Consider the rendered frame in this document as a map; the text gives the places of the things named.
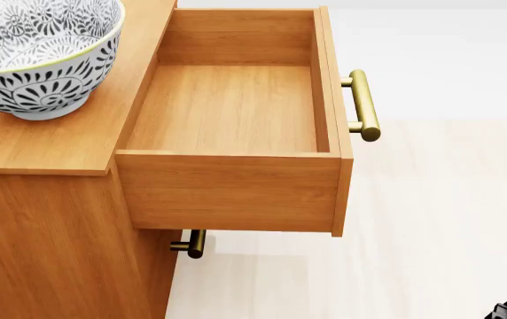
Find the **wooden cabinet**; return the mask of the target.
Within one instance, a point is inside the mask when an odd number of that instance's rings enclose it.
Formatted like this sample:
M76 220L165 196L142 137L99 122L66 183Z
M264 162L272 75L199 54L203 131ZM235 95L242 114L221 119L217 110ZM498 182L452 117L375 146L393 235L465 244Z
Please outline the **wooden cabinet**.
M122 0L111 73L51 121L0 113L0 319L162 319L179 230L133 227L115 162L177 0Z

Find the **white black patterned bowl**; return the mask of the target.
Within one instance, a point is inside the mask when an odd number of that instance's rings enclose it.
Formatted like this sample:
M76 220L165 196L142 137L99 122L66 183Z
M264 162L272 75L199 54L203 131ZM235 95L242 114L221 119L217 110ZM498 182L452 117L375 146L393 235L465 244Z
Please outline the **white black patterned bowl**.
M45 121L84 105L125 18L121 0L0 0L0 112Z

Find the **open wooden drawer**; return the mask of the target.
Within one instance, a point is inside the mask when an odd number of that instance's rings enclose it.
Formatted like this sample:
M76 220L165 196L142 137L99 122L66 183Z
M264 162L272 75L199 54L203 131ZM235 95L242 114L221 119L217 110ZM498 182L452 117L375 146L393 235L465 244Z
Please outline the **open wooden drawer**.
M329 13L174 10L127 144L133 225L341 236L353 153Z

